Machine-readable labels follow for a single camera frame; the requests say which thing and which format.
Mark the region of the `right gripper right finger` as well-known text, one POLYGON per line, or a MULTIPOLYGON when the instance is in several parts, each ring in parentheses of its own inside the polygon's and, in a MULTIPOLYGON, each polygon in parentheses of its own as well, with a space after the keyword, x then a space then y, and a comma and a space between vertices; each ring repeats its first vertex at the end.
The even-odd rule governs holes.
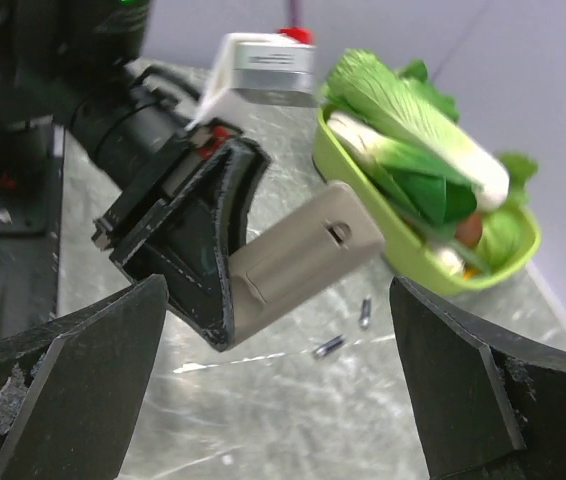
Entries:
POLYGON ((566 351, 393 279, 394 332, 432 479, 566 479, 566 351))

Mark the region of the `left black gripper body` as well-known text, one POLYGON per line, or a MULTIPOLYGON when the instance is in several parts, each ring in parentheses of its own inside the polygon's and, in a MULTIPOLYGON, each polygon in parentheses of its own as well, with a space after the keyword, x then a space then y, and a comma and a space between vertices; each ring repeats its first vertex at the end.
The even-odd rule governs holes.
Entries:
POLYGON ((129 117, 109 132, 97 152, 97 166, 121 190, 95 221, 92 240, 102 251, 113 249, 140 223, 153 204, 170 200, 199 166, 243 130, 220 119, 185 129, 186 120, 129 117))

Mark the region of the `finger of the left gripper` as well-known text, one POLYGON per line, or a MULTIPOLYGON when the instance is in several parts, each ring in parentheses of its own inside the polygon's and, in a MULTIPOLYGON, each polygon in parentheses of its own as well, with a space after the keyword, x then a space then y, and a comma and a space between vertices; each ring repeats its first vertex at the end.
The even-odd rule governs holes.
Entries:
POLYGON ((253 140, 226 140, 122 242, 133 281, 164 276, 168 308, 212 348, 235 343, 229 258, 246 243, 247 214, 270 158, 253 140))

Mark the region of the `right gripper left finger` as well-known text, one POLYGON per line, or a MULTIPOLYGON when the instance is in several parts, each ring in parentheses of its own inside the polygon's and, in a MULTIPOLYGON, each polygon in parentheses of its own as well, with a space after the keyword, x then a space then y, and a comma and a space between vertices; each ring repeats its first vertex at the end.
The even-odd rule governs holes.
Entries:
POLYGON ((167 307, 160 275, 0 340, 0 479, 114 479, 167 307))

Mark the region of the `white remote control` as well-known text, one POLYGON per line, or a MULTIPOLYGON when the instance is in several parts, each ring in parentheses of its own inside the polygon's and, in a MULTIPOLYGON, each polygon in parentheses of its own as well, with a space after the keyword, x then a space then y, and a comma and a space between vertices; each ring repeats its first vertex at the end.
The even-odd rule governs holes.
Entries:
POLYGON ((232 348, 379 255, 385 239, 354 190, 333 181, 229 258, 232 348))

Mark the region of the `black battery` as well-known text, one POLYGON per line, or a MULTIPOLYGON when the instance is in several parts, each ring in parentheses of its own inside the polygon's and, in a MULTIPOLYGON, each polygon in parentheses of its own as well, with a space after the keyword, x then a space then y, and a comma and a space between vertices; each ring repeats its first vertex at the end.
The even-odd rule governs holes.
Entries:
POLYGON ((370 326, 371 311, 372 311, 372 299, 370 297, 366 297, 362 300, 360 316, 358 320, 359 326, 362 330, 366 330, 370 326))
POLYGON ((346 338, 343 335, 337 335, 320 345, 316 346, 312 350, 312 357, 315 360, 320 360, 325 358, 326 356, 334 353, 338 349, 342 348, 346 343, 346 338))

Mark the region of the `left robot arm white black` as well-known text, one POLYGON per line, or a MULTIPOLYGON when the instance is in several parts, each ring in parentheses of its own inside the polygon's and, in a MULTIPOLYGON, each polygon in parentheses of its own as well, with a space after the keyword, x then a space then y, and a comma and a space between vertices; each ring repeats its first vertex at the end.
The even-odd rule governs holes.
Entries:
POLYGON ((200 92, 174 71, 131 69, 148 1, 0 1, 0 132, 51 117, 120 189, 94 243, 130 280, 164 277, 168 307, 214 349, 265 328, 264 301, 239 274, 247 216, 269 156, 237 121, 193 120, 151 76, 200 92))

